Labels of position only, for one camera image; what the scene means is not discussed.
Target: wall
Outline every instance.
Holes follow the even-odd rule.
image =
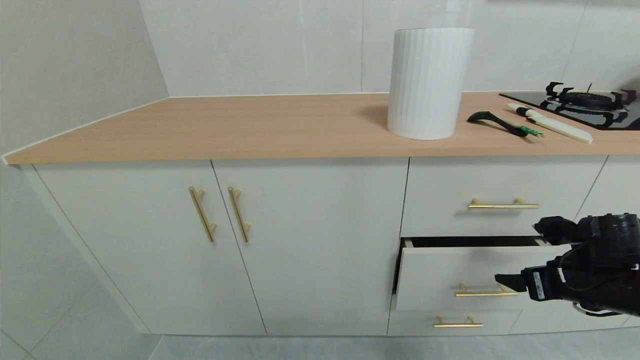
[[[386,92],[396,29],[470,26],[466,90],[640,78],[636,0],[140,0],[171,96]]]
[[[3,0],[1,152],[160,100],[137,0]]]
[[[0,165],[2,360],[148,359],[140,334],[19,168]]]

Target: gold handle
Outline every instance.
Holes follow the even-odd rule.
[[[528,204],[521,198],[517,197],[512,204],[481,204],[480,200],[473,198],[471,204],[467,205],[468,209],[540,209],[540,204]]]
[[[467,320],[469,320],[469,322],[463,322],[463,323],[445,323],[444,321],[442,321],[442,316],[437,316],[436,319],[438,319],[438,322],[434,323],[433,327],[482,327],[484,326],[479,322],[475,322],[471,316],[467,316]]]
[[[213,232],[216,230],[216,224],[212,223],[209,225],[209,221],[207,220],[207,215],[204,214],[204,210],[202,210],[202,205],[200,204],[200,198],[204,195],[204,190],[200,190],[196,192],[196,188],[193,186],[189,186],[189,193],[191,194],[191,199],[193,200],[193,204],[196,206],[196,210],[198,211],[198,215],[200,215],[200,221],[202,221],[202,226],[204,226],[204,231],[207,233],[207,237],[209,237],[209,241],[215,241],[213,237]]]
[[[234,206],[234,212],[236,213],[236,219],[238,220],[238,225],[240,225],[240,232],[242,233],[242,237],[245,243],[249,242],[249,236],[246,234],[251,227],[251,224],[244,223],[242,219],[242,214],[240,214],[240,210],[238,208],[238,198],[240,197],[240,189],[234,190],[233,186],[229,186],[229,197],[231,198],[231,204]]]
[[[475,297],[475,296],[515,296],[518,295],[515,291],[508,291],[502,284],[498,284],[500,291],[467,291],[467,287],[461,282],[460,290],[455,291],[453,294],[457,297]]]

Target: gas stove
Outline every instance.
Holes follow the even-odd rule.
[[[506,92],[500,94],[524,104],[551,111],[600,130],[640,130],[640,102],[635,90],[585,92],[563,88],[556,91],[555,81],[545,92]]]

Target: white cabinet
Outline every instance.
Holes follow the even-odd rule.
[[[573,218],[604,156],[411,158],[402,236],[535,235],[542,217]],[[512,204],[539,209],[468,209]]]
[[[520,310],[391,310],[388,335],[506,335],[519,314]]]
[[[640,156],[609,156],[575,219],[608,213],[640,215],[639,179]]]
[[[407,162],[213,161],[269,335],[387,333]]]
[[[510,334],[612,329],[620,327],[629,318],[628,315],[605,318],[587,316],[576,311],[572,303],[565,300],[530,301]]]
[[[640,326],[640,318],[636,316],[630,316],[627,322],[623,325],[623,327],[636,327]]]
[[[151,332],[265,335],[209,161],[36,169]],[[204,190],[202,211],[217,225],[213,243],[190,186]]]

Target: grey floor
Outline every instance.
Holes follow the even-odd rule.
[[[640,359],[640,328],[430,338],[164,336],[150,360]]]

